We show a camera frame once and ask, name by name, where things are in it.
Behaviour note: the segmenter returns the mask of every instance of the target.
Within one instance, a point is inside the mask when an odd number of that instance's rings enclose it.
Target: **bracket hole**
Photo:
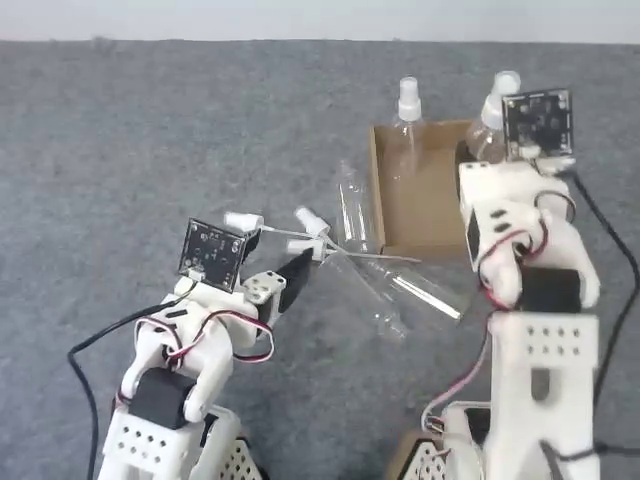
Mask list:
[[[505,230],[508,230],[510,227],[511,227],[511,224],[509,222],[504,222],[493,227],[493,231],[496,233],[502,233]]]

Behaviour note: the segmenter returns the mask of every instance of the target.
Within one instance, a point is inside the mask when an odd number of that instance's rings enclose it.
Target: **cardboard box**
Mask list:
[[[458,200],[457,163],[469,121],[429,123],[418,132],[423,164],[393,178],[387,149],[397,129],[370,129],[370,173],[376,238],[381,253],[424,259],[466,255]]]

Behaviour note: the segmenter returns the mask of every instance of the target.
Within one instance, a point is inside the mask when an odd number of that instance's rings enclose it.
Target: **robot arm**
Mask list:
[[[239,266],[245,255],[238,237],[194,221],[189,231],[198,233],[191,235],[198,246],[192,248],[188,234],[181,262],[187,268],[163,303],[181,300],[137,321],[136,355],[118,391],[100,480],[218,478],[240,422],[214,401],[231,375],[234,358],[270,358],[271,326],[306,283],[311,251],[277,272],[241,283],[237,267],[221,276],[215,262],[205,262],[217,256],[228,265],[229,257],[221,255],[228,246],[228,252],[241,258]],[[209,241],[218,248],[205,248],[210,246],[203,242]],[[186,261],[185,252],[191,252]],[[222,278],[221,288],[211,278]],[[248,355],[261,333],[269,337],[270,349]]]
[[[566,220],[571,199],[564,182],[526,162],[470,163],[460,168],[460,186],[471,265],[498,305],[516,305],[527,267],[577,272],[582,308],[596,304],[600,282]],[[536,205],[537,197],[546,202]]]

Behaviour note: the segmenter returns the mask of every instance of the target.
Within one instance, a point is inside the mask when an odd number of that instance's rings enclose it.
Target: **wire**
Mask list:
[[[620,252],[625,256],[627,261],[629,262],[629,266],[631,267],[631,271],[633,272],[633,289],[629,294],[627,301],[625,302],[622,310],[618,314],[616,321],[613,325],[613,329],[611,331],[611,336],[609,337],[609,341],[607,343],[607,347],[605,349],[604,358],[598,370],[598,374],[596,376],[595,386],[594,386],[594,394],[593,394],[593,405],[594,411],[598,407],[600,402],[600,398],[602,396],[602,390],[604,387],[604,382],[607,378],[607,374],[609,373],[609,367],[611,366],[611,359],[613,357],[613,353],[618,344],[618,340],[620,339],[620,333],[622,332],[622,328],[624,327],[624,323],[629,316],[629,312],[633,308],[636,300],[638,299],[638,294],[640,293],[640,269],[638,269],[638,262],[633,255],[633,252],[629,249],[629,247],[624,243],[624,241],[618,235],[618,232],[613,228],[607,217],[600,211],[598,205],[593,200],[593,197],[589,194],[587,187],[582,183],[582,179],[578,175],[578,172],[575,170],[568,173],[570,178],[573,180],[574,185],[580,192],[582,198],[584,198],[585,202],[589,206],[589,209],[593,212],[594,216],[600,222],[602,228],[609,234],[611,239],[614,241]]]
[[[264,230],[265,232],[272,233],[280,233],[282,235],[291,235],[292,237],[302,237],[302,238],[316,238],[315,235],[306,232],[295,232],[293,230],[282,230],[281,228],[274,228],[268,225],[262,225],[260,230]]]
[[[544,458],[546,458],[547,463],[549,464],[551,480],[564,480],[564,475],[562,475],[562,470],[560,470],[560,465],[558,465],[557,453],[553,450],[551,445],[544,440],[540,442],[540,448],[542,449]]]
[[[449,400],[451,397],[456,395],[458,392],[460,392],[465,386],[471,383],[471,381],[476,377],[476,375],[480,371],[480,367],[482,367],[482,364],[484,363],[485,357],[487,355],[487,350],[489,349],[489,337],[490,337],[489,321],[493,313],[494,312],[491,312],[487,316],[487,321],[484,329],[484,337],[482,339],[482,346],[480,347],[480,351],[478,352],[476,361],[473,363],[473,365],[471,365],[471,367],[466,372],[464,372],[456,380],[454,380],[453,383],[449,386],[449,388],[447,388],[444,392],[437,395],[433,400],[431,400],[427,404],[426,407],[424,407],[424,410],[422,411],[422,415],[420,416],[420,426],[422,427],[423,431],[425,432],[428,431],[432,426],[434,417],[431,415],[431,412],[433,411],[433,409],[436,408],[438,405],[443,404],[444,402]]]
[[[93,390],[91,389],[91,385],[89,384],[89,380],[87,376],[82,371],[80,364],[76,360],[75,356],[77,353],[85,350],[90,347],[98,340],[108,335],[109,333],[118,330],[119,328],[128,325],[141,317],[148,317],[155,313],[158,313],[166,308],[172,308],[178,305],[182,300],[184,300],[196,287],[197,282],[193,282],[193,285],[187,290],[184,295],[178,297],[175,300],[171,300],[170,302],[161,303],[159,305],[154,305],[151,307],[143,308],[142,310],[138,310],[131,315],[128,315],[117,322],[112,323],[108,327],[103,328],[99,332],[91,335],[86,340],[80,342],[69,350],[67,353],[67,361],[74,373],[78,377],[80,384],[82,385],[82,390],[84,391],[85,396],[87,397],[87,401],[89,402],[89,409],[91,411],[91,445],[89,449],[89,465],[87,467],[87,480],[93,480],[93,474],[95,471],[96,465],[96,457],[98,454],[98,439],[100,436],[99,423],[98,423],[98,407],[96,405],[96,399],[93,394]]]
[[[629,266],[631,267],[631,271],[633,273],[633,288],[631,289],[631,293],[627,298],[627,301],[624,303],[624,306],[620,313],[618,314],[615,323],[613,325],[613,329],[611,331],[611,335],[609,340],[607,341],[607,347],[605,349],[604,358],[598,369],[598,374],[596,376],[595,384],[594,384],[594,395],[593,395],[593,411],[594,416],[598,405],[600,403],[600,399],[602,396],[602,391],[604,389],[604,383],[606,381],[607,375],[609,373],[609,368],[611,366],[611,360],[613,358],[613,354],[615,352],[616,346],[618,344],[618,340],[620,339],[620,334],[624,327],[624,324],[629,317],[629,313],[631,309],[635,305],[638,295],[640,294],[640,269],[638,268],[638,262],[633,255],[633,252],[629,247],[624,243],[624,241],[618,235],[618,232],[613,228],[609,220],[605,217],[602,211],[598,208],[595,200],[589,193],[587,187],[582,182],[580,175],[577,171],[571,170],[569,172],[565,172],[564,176],[571,178],[576,189],[585,200],[589,209],[594,214],[604,231],[611,237],[614,241],[618,250],[624,255],[627,259]],[[564,462],[574,462],[577,460],[581,460],[583,458],[590,457],[591,455],[614,455],[614,456],[623,456],[623,457],[640,457],[640,448],[638,447],[627,447],[620,445],[609,445],[608,443],[595,441],[594,446],[592,448],[588,448],[576,453],[572,453],[569,455],[561,455],[557,451],[553,450],[555,455],[559,460]]]
[[[265,325],[260,320],[250,317],[249,315],[245,315],[240,312],[236,312],[235,310],[216,310],[215,312],[210,313],[207,317],[202,321],[200,328],[196,332],[192,342],[189,345],[184,346],[179,351],[169,353],[169,357],[171,359],[182,359],[185,355],[187,355],[206,335],[206,326],[207,324],[216,317],[222,316],[231,316],[241,322],[248,323],[254,327],[256,327],[261,332],[265,333],[269,339],[269,350],[265,353],[254,354],[254,355],[238,355],[234,353],[234,358],[240,362],[244,363],[262,363],[269,360],[273,354],[275,353],[276,345],[275,338],[273,335],[273,330],[268,325]]]
[[[569,206],[569,209],[571,212],[567,221],[569,223],[573,223],[573,221],[576,219],[576,213],[578,211],[578,207],[576,206],[576,202],[573,200],[573,198],[571,198],[569,195],[565,195],[562,192],[558,192],[556,190],[541,190],[536,194],[535,198],[533,199],[533,206],[536,208],[540,208],[539,207],[540,199],[542,197],[549,196],[549,195],[560,197],[567,202],[567,205]]]
[[[338,245],[333,240],[331,240],[327,234],[320,235],[320,238],[322,240],[324,240],[325,242],[327,242],[327,244],[330,247],[332,247],[336,252],[342,253],[343,255],[347,255],[348,257],[378,258],[378,259],[381,259],[381,260],[402,260],[402,261],[411,262],[411,263],[422,263],[422,260],[420,260],[419,258],[414,258],[414,257],[401,257],[401,256],[398,256],[398,255],[382,255],[382,254],[378,254],[378,253],[356,253],[356,252],[350,252],[350,251],[345,250],[344,248],[342,248],[340,245]]]

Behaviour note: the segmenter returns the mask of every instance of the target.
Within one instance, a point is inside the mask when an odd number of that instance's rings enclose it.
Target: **plastic bottle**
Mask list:
[[[463,297],[427,280],[404,265],[373,259],[363,263],[366,274],[374,285],[379,284],[401,293],[421,309],[437,310],[458,322],[468,307],[468,301]]]
[[[418,81],[414,77],[400,80],[398,113],[393,120],[394,132],[385,151],[385,166],[395,180],[411,176],[422,165],[423,148],[420,137],[422,104]]]
[[[336,281],[332,284],[337,293],[345,297],[360,317],[374,323],[380,336],[396,342],[406,338],[407,329],[393,304],[360,275],[346,255],[339,252],[329,255],[320,264],[320,269],[333,274]]]
[[[374,251],[373,218],[366,182],[348,160],[342,159],[338,163],[336,183],[340,204],[337,221],[338,243],[350,252]]]
[[[505,158],[502,124],[502,97],[520,90],[520,75],[505,70],[496,74],[491,93],[484,101],[480,116],[466,133],[469,152],[481,162],[499,163]]]

